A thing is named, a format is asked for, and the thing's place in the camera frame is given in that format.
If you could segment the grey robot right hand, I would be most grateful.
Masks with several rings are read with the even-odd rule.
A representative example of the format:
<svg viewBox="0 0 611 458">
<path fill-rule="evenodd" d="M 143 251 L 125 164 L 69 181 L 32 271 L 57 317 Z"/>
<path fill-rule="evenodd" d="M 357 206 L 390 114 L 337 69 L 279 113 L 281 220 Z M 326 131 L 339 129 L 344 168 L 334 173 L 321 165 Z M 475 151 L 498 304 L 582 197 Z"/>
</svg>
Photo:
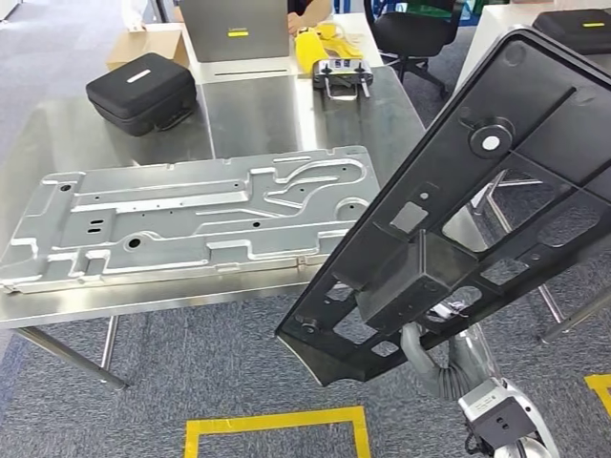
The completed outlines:
<svg viewBox="0 0 611 458">
<path fill-rule="evenodd" d="M 448 363 L 440 366 L 421 344 L 418 323 L 406 323 L 401 329 L 403 352 L 424 388 L 439 399 L 458 401 L 490 378 L 501 376 L 479 323 L 452 336 L 448 342 Z"/>
</svg>

